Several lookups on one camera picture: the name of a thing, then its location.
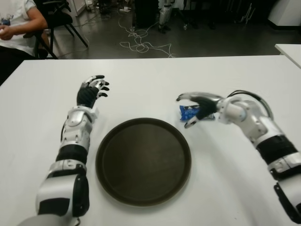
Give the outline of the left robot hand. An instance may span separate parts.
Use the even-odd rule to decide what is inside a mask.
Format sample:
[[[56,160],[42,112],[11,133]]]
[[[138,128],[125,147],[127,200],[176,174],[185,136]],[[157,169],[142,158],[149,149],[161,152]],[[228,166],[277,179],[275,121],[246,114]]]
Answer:
[[[96,100],[100,97],[107,97],[109,82],[104,80],[104,75],[95,75],[85,80],[77,93],[77,105],[93,108]]]

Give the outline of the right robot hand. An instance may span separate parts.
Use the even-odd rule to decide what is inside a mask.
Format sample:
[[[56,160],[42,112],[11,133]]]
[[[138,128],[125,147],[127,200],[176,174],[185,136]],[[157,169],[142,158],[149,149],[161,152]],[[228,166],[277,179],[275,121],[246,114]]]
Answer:
[[[185,123],[184,127],[188,129],[208,115],[216,113],[217,105],[223,99],[224,98],[219,95],[206,92],[187,92],[180,94],[176,99],[177,102],[189,100],[199,105],[199,111]]]

